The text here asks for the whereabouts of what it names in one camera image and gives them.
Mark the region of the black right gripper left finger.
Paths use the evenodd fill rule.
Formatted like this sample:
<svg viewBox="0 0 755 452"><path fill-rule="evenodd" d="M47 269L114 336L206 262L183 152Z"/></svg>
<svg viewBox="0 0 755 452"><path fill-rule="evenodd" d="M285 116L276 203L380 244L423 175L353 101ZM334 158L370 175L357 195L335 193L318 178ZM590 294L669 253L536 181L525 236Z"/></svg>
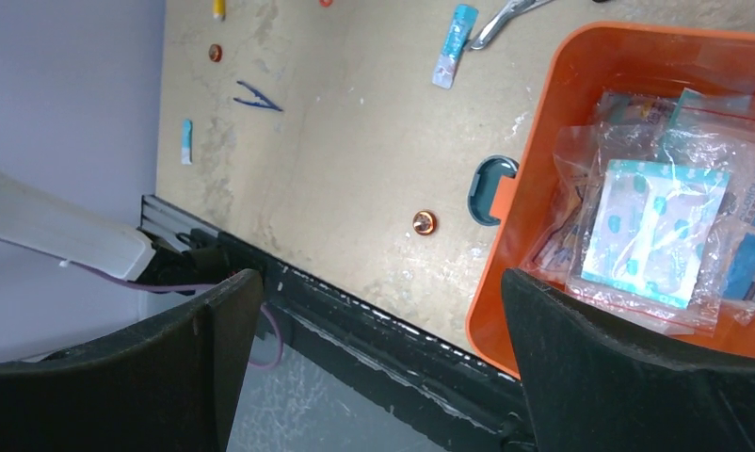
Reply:
<svg viewBox="0 0 755 452"><path fill-rule="evenodd" d="M222 451L264 297L243 270L37 362L0 363L0 451Z"/></svg>

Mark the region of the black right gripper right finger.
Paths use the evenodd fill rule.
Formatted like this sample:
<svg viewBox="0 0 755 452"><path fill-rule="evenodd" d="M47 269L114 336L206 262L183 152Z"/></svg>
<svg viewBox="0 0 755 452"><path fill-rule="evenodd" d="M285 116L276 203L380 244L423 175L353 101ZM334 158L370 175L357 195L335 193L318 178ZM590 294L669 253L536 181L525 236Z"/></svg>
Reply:
<svg viewBox="0 0 755 452"><path fill-rule="evenodd" d="M541 451L755 451L755 359L673 339L519 269L502 301Z"/></svg>

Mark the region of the small tape roll bag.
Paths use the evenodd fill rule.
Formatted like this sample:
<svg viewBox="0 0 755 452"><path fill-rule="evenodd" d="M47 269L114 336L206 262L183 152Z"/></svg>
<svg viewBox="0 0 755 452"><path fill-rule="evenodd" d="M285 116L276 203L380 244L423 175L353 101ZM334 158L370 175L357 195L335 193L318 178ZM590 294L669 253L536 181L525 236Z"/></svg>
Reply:
<svg viewBox="0 0 755 452"><path fill-rule="evenodd" d="M583 204L598 180L598 153L605 123L560 130L553 152L556 176L544 228L522 269L548 283L563 284L574 260Z"/></svg>

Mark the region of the adhesive bandages bag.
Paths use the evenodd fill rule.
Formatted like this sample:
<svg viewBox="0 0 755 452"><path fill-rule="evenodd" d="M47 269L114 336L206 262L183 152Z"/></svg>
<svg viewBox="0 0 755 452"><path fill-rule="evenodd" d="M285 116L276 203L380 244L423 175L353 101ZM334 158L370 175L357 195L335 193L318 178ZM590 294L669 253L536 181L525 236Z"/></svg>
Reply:
<svg viewBox="0 0 755 452"><path fill-rule="evenodd" d="M565 287L593 307L669 334L715 330L706 270L730 174L612 159L584 206Z"/></svg>

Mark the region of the alcohol wipes bag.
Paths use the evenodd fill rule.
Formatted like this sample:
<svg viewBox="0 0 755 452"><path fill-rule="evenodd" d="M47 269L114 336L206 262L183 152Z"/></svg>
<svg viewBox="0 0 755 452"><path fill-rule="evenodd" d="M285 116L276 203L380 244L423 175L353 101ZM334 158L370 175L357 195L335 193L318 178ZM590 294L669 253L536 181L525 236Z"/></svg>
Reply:
<svg viewBox="0 0 755 452"><path fill-rule="evenodd" d="M755 99L684 89L661 149L678 165L729 176L712 255L722 307L746 325L755 317Z"/></svg>

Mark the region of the teal sachet strip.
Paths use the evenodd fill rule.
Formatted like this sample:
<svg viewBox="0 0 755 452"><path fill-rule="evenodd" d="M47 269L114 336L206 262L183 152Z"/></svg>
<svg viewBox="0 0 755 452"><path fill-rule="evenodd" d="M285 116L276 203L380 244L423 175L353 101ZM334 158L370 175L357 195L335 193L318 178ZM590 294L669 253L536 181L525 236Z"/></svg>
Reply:
<svg viewBox="0 0 755 452"><path fill-rule="evenodd" d="M442 89L453 86L458 64L478 17L473 6L455 7L448 31L432 74L432 84Z"/></svg>
<svg viewBox="0 0 755 452"><path fill-rule="evenodd" d="M192 164L192 134L193 121L184 119L181 133L181 163L183 165Z"/></svg>

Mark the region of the blue plastic tweezers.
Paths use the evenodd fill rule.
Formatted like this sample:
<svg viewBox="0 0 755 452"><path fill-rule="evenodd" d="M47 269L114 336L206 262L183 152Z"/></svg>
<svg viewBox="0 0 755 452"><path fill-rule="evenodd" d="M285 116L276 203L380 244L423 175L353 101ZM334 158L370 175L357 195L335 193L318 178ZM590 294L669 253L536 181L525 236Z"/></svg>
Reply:
<svg viewBox="0 0 755 452"><path fill-rule="evenodd" d="M236 84L250 93L250 98L233 97L233 101L240 105L262 108L282 112L283 109L266 97L261 91L244 80L237 80Z"/></svg>

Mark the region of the black handled bandage scissors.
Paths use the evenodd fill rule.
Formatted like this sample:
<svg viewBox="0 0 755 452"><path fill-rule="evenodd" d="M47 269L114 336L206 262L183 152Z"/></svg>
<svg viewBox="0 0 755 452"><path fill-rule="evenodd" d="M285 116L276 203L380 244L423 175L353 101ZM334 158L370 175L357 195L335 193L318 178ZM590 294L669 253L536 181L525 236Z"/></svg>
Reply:
<svg viewBox="0 0 755 452"><path fill-rule="evenodd" d="M553 0L507 1L493 18L468 42L466 49L468 51L484 50L511 20L552 2Z"/></svg>

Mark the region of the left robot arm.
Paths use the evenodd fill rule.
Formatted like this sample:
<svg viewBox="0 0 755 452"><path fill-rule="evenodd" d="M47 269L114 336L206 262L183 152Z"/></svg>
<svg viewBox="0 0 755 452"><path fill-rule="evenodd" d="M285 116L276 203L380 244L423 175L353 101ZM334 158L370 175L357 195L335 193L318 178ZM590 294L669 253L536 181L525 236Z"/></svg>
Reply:
<svg viewBox="0 0 755 452"><path fill-rule="evenodd" d="M158 235L98 216L2 171L0 241L154 293L198 290L233 270L219 246L177 250Z"/></svg>

